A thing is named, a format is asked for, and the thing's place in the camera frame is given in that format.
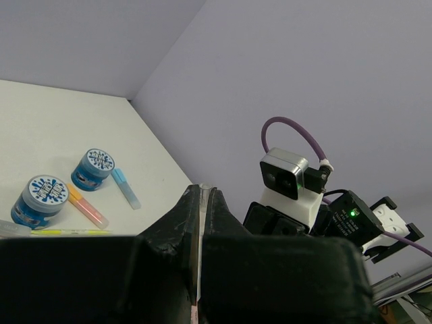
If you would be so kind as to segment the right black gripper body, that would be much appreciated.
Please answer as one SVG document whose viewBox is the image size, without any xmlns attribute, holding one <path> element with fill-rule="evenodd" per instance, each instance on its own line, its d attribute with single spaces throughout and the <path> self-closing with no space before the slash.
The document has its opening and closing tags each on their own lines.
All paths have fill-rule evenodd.
<svg viewBox="0 0 432 324">
<path fill-rule="evenodd" d="M 254 235 L 302 236 L 310 232 L 307 225 L 258 202 L 250 204 L 243 226 Z"/>
</svg>

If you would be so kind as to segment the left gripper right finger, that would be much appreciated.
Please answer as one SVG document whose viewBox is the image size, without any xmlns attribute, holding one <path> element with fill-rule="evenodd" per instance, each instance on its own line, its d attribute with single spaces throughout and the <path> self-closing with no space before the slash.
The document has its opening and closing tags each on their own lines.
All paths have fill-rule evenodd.
<svg viewBox="0 0 432 324">
<path fill-rule="evenodd" d="M 209 194 L 202 237 L 201 323 L 374 323 L 365 266 L 342 238 L 261 236 Z"/>
</svg>

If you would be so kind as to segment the yellow thin pen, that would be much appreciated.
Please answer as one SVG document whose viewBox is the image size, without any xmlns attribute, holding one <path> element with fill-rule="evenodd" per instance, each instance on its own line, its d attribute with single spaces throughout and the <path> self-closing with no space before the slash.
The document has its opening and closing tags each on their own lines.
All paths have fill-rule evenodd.
<svg viewBox="0 0 432 324">
<path fill-rule="evenodd" d="M 33 236 L 107 236 L 111 231 L 95 229 L 40 229 L 31 230 Z"/>
</svg>

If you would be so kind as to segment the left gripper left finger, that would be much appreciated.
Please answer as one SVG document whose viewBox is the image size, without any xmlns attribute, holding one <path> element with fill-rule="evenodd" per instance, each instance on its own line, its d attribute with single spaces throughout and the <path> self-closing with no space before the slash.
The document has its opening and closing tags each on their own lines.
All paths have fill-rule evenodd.
<svg viewBox="0 0 432 324">
<path fill-rule="evenodd" d="M 200 188 L 132 236 L 1 241 L 2 323 L 189 323 Z"/>
</svg>

